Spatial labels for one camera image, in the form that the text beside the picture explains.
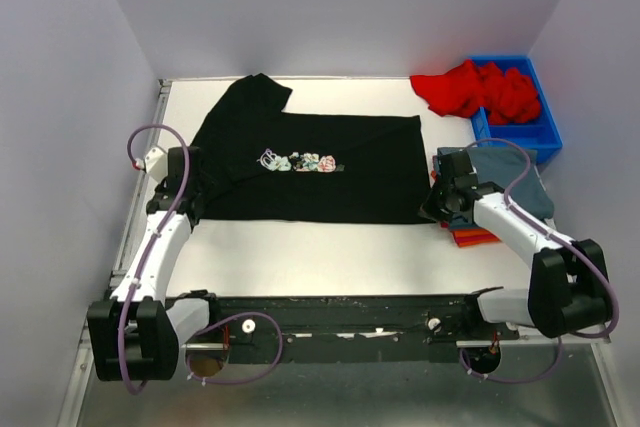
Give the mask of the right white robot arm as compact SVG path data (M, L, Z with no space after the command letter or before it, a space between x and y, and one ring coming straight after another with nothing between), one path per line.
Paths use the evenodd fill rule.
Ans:
M480 182L467 149L433 159L436 177L420 213L435 222L463 218L489 231L529 267L525 289L490 288L475 293L460 326L480 339L496 323L531 327L547 338L593 337L616 327L619 303L609 283L601 246L564 235L521 208L508 189Z

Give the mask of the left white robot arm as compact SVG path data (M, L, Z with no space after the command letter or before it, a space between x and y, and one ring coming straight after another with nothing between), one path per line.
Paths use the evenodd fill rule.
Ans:
M171 148L167 175L146 207L143 240L118 287L92 303L87 324L99 380L121 381L125 365L131 381L169 380L180 350L193 336L214 340L222 327L216 296L191 291L167 300L179 254L204 212L202 152Z

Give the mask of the black floral t shirt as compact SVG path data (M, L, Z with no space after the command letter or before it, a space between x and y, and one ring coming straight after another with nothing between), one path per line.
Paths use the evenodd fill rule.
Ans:
M213 220L415 225L429 190L419 117L288 113L292 89L235 81L191 144Z

